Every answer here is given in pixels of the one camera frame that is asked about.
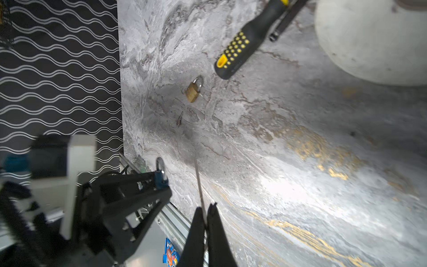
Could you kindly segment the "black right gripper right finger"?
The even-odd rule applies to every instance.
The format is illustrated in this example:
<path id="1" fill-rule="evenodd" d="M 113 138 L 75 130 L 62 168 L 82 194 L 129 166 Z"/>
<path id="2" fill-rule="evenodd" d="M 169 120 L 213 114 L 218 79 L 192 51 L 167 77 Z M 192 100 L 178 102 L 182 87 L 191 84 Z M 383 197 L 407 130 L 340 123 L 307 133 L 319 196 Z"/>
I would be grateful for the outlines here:
<path id="1" fill-rule="evenodd" d="M 236 267 L 228 239 L 221 221 L 217 203 L 210 204 L 207 212 L 207 248 L 210 267 Z"/>

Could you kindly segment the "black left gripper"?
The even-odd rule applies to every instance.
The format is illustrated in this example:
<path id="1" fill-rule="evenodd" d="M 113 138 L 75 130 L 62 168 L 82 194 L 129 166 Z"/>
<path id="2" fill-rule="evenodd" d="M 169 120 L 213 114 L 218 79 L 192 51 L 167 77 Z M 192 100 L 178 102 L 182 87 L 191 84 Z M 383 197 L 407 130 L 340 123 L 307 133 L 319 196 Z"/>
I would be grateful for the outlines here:
<path id="1" fill-rule="evenodd" d="M 60 266 L 124 264 L 172 197 L 169 188 L 148 190 L 152 188 L 155 172 L 108 171 L 84 185 L 77 198 L 71 243 Z"/>

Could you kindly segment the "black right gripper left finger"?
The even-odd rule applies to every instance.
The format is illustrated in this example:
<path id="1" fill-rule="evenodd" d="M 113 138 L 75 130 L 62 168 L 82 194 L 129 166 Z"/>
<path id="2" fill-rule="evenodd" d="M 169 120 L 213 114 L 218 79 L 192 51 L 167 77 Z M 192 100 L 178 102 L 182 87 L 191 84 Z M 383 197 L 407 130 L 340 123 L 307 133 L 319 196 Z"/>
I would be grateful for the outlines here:
<path id="1" fill-rule="evenodd" d="M 190 231 L 177 267 L 202 267 L 204 261 L 205 222 L 202 208 L 195 210 Z"/>

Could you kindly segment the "blue padlock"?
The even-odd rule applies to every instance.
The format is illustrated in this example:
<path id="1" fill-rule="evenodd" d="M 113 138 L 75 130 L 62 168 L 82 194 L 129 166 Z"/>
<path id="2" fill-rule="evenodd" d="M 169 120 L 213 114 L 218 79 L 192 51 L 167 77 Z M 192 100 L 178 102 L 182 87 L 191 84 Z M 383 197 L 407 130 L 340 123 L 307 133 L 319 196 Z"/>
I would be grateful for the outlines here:
<path id="1" fill-rule="evenodd" d="M 157 190 L 165 189 L 169 186 L 169 179 L 167 178 L 166 165 L 161 157 L 156 158 L 156 171 L 155 171 L 155 188 Z"/>

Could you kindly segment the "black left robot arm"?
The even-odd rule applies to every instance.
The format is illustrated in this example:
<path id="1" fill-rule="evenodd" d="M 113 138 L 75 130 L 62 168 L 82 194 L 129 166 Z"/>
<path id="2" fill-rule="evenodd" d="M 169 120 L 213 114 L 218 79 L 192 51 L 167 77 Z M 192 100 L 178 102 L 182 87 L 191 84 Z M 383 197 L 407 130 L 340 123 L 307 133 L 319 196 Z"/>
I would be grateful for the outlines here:
<path id="1" fill-rule="evenodd" d="M 133 256 L 172 191 L 161 171 L 103 174 L 77 190 L 71 237 L 47 223 L 31 190 L 6 182 L 1 216 L 18 250 L 7 267 L 118 267 Z"/>

